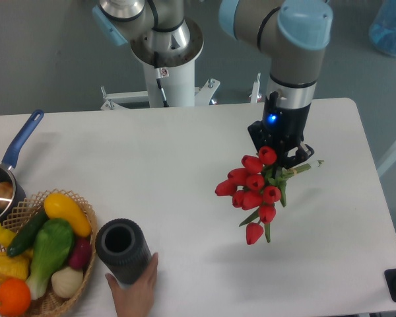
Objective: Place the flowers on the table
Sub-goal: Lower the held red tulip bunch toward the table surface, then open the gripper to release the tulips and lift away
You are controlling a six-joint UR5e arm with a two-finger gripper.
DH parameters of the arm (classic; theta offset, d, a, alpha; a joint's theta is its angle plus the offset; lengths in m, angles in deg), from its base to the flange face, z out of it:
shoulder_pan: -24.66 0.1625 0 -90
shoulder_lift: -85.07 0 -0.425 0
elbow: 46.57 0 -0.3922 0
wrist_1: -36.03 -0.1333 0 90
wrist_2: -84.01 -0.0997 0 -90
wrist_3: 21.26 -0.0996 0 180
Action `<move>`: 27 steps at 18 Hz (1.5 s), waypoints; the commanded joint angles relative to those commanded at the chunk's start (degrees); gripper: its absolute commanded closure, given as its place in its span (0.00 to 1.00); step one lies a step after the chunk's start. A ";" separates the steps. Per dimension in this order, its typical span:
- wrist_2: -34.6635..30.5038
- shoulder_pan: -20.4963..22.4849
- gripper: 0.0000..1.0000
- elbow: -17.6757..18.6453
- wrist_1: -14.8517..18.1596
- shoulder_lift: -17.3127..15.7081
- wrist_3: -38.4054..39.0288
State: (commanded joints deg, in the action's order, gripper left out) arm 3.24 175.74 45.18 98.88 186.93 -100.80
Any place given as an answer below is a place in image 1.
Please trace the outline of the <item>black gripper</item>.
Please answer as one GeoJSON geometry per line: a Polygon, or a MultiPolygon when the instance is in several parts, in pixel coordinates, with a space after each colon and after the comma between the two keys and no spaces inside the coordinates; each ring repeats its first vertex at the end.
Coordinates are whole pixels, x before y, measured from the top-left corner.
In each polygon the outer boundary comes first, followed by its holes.
{"type": "Polygon", "coordinates": [[[306,162],[315,153],[311,146],[304,143],[309,111],[309,105],[295,109],[282,108],[279,93],[272,92],[265,99],[262,119],[247,128],[259,159],[277,160],[277,155],[283,155],[283,168],[293,168],[306,162]],[[289,156],[288,152],[292,149],[296,151],[289,156]]]}

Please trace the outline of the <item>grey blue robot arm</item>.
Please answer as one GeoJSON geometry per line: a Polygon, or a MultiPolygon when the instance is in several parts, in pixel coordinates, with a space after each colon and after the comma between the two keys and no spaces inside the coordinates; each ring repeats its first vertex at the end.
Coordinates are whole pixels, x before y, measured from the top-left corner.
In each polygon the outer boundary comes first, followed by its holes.
{"type": "MultiPolygon", "coordinates": [[[[99,1],[92,10],[116,45],[129,44],[142,63],[151,107],[198,105],[195,60],[203,49],[199,26],[183,1],[99,1]]],[[[304,128],[330,40],[333,12],[326,1],[223,1],[220,26],[271,58],[263,117],[251,124],[256,149],[273,148],[279,168],[313,155],[304,128]]]]}

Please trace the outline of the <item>bare human hand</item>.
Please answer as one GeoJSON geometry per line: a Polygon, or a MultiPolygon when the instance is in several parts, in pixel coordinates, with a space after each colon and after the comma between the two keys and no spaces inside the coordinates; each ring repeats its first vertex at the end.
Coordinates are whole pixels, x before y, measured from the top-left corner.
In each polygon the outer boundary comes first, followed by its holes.
{"type": "Polygon", "coordinates": [[[148,316],[154,304],[154,290],[158,277],[159,255],[154,253],[140,278],[129,288],[119,286],[116,278],[105,274],[106,280],[112,292],[115,312],[117,316],[136,317],[148,316]]]}

